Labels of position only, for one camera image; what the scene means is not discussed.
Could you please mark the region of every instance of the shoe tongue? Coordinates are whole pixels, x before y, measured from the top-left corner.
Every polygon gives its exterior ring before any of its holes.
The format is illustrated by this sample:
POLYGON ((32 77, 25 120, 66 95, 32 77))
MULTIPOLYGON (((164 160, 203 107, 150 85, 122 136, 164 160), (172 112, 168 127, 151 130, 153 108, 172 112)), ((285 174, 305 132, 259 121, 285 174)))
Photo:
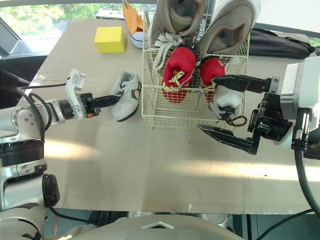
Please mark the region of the shoe tongue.
POLYGON ((190 16, 180 16, 176 11, 173 10, 171 6, 169 6, 169 15, 171 19, 171 25, 177 34, 187 30, 193 20, 190 16))

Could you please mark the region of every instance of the green foliage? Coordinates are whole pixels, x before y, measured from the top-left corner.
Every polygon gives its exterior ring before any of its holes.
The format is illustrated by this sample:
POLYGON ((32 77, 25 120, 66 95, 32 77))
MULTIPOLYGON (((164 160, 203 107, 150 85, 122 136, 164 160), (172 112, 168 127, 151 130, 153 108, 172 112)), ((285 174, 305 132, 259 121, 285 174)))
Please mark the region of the green foliage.
POLYGON ((313 47, 319 47, 320 46, 320 38, 316 37, 309 37, 309 43, 313 47))
POLYGON ((0 9, 0 16, 19 35, 52 33, 53 21, 64 12, 55 5, 13 6, 0 9))
MULTIPOLYGON (((132 4, 141 11, 148 4, 132 4)), ((20 36, 59 35, 55 25, 74 18, 96 18, 100 9, 122 11, 119 3, 31 5, 0 8, 0 17, 20 36)))

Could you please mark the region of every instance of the white wire basket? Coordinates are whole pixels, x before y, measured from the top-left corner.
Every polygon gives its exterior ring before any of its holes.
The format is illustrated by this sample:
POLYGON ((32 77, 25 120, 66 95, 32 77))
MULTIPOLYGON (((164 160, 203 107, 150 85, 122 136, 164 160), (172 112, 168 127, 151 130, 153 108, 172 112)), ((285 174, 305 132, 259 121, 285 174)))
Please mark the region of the white wire basket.
MULTIPOLYGON (((144 13, 144 31, 148 35, 148 26, 150 19, 153 18, 155 10, 148 10, 144 13)), ((200 27, 196 35, 202 37, 204 29, 207 30, 211 20, 211 14, 204 14, 200 27)), ((193 40, 193 45, 197 43, 197 37, 193 40)), ((156 48, 143 49, 142 61, 142 107, 141 115, 146 124, 152 129, 158 128, 175 128, 175 129, 198 129, 196 124, 208 124, 224 129, 233 130, 233 126, 228 125, 224 120, 219 119, 212 111, 209 110, 208 101, 213 96, 214 89, 203 92, 201 86, 200 68, 195 67, 192 81, 185 91, 185 98, 181 103, 169 102, 163 94, 162 80, 165 66, 160 70, 152 68, 153 62, 158 53, 156 48)), ((212 55, 217 56, 225 66, 226 74, 246 75, 249 54, 249 36, 237 51, 236 55, 212 55)))

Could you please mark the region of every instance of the yellow sponge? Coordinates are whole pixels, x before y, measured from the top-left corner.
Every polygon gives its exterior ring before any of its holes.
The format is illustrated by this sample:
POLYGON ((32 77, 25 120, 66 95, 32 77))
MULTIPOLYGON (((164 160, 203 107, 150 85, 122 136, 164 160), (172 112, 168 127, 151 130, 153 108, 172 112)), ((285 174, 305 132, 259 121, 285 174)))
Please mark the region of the yellow sponge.
POLYGON ((126 37, 122 26, 98 27, 94 43, 102 54, 126 51, 126 37))

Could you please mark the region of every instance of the beige table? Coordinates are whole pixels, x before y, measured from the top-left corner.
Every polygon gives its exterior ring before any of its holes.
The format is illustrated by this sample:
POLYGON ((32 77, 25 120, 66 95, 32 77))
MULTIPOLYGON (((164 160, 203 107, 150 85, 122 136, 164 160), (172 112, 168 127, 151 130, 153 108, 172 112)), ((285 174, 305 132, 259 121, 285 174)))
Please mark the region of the beige table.
MULTIPOLYGON (((119 72, 142 73, 142 51, 131 42, 125 53, 100 54, 97 27, 124 26, 121 20, 75 19, 39 69, 32 84, 65 82, 71 69, 86 74, 82 93, 108 95, 119 72)), ((250 57, 248 75, 279 76, 297 60, 250 57)), ((62 87, 35 91, 45 99, 65 99, 62 87)), ((246 95, 246 116, 262 94, 246 95)), ((249 136, 247 127, 235 131, 249 136)), ((47 173, 60 190, 57 207, 91 210, 296 213, 309 206, 297 181, 294 154, 262 139, 258 155, 216 142, 199 130, 150 130, 141 112, 123 123, 107 108, 100 116, 51 127, 46 133, 47 173)), ((320 161, 306 160, 320 200, 320 161)))

